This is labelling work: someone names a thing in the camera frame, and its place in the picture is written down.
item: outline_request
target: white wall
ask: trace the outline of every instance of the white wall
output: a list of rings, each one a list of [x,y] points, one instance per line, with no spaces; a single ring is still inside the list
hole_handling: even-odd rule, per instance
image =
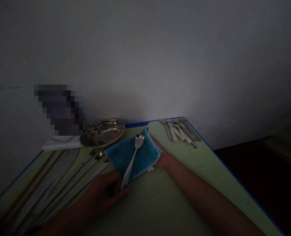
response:
[[[0,192],[53,134],[47,83],[79,89],[92,122],[185,116],[214,149],[273,134],[291,122],[291,1],[0,3],[0,86],[20,87],[0,89]]]

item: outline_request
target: white napkin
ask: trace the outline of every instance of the white napkin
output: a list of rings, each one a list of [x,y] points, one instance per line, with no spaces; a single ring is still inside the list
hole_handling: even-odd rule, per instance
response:
[[[56,151],[84,147],[80,136],[52,136],[42,147],[44,151]]]

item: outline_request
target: blue cloth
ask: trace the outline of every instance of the blue cloth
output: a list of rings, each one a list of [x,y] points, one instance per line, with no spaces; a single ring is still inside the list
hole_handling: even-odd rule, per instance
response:
[[[148,127],[141,132],[145,137],[145,141],[137,150],[135,159],[133,161],[132,170],[129,180],[141,175],[151,166],[153,166],[160,158],[162,150],[152,140]],[[110,160],[115,170],[118,170],[122,177],[132,159],[135,152],[135,137],[122,141],[108,148],[105,151],[107,158]]]

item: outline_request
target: light green table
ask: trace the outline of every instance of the light green table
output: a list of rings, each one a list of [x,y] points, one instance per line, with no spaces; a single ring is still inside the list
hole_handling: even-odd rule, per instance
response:
[[[243,186],[235,179],[212,149],[204,142],[196,142],[197,149],[185,141],[168,140],[164,125],[159,121],[128,125],[121,140],[140,133],[145,126],[165,149],[179,161],[202,177],[241,211],[243,211],[266,235],[282,235],[274,223],[247,193]],[[80,154],[66,176],[87,157],[91,149],[81,148]],[[39,167],[47,160],[50,152],[43,152],[27,168],[21,176],[0,197],[0,216],[18,196]],[[74,187],[80,186],[99,165],[102,158]],[[109,165],[101,174],[113,171]],[[186,196],[179,189],[169,174],[162,169],[155,168],[153,172],[143,173],[129,185],[133,191],[117,205],[106,217],[84,229],[85,235],[213,235],[212,230],[204,223],[200,215],[187,201]],[[84,189],[71,204],[79,199]]]

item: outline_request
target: wooden chopstick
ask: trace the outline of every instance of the wooden chopstick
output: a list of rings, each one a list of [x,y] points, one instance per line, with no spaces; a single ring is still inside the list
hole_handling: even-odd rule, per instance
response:
[[[36,190],[36,188],[39,186],[39,184],[41,183],[41,181],[45,178],[45,176],[47,175],[47,173],[51,170],[51,168],[53,167],[53,165],[58,161],[58,159],[60,158],[61,154],[63,153],[63,151],[56,157],[56,159],[54,160],[54,162],[50,165],[50,167],[46,170],[46,172],[41,176],[41,178],[36,182],[36,185],[33,187],[33,189],[28,193],[28,195],[26,196],[26,198],[24,199],[24,201],[22,201],[17,207],[16,209],[10,214],[10,212],[15,208],[15,206],[18,204],[18,202],[21,200],[21,198],[24,196],[24,194],[26,193],[26,191],[28,190],[28,188],[31,186],[31,184],[37,179],[38,175],[42,172],[42,170],[45,168],[46,164],[49,162],[49,160],[53,157],[55,152],[53,152],[48,159],[46,160],[46,162],[41,166],[40,170],[33,176],[33,178],[31,179],[31,181],[28,183],[28,185],[22,190],[22,192],[20,193],[20,195],[15,199],[15,201],[11,204],[10,208],[7,210],[6,214],[4,214],[0,220],[0,222],[2,222],[2,220],[4,220],[7,216],[10,215],[10,217],[2,224],[4,227],[6,227],[9,222],[13,219],[13,217],[18,213],[18,211],[22,208],[22,206],[25,204],[25,202],[30,198],[30,196],[32,195],[32,193]]]

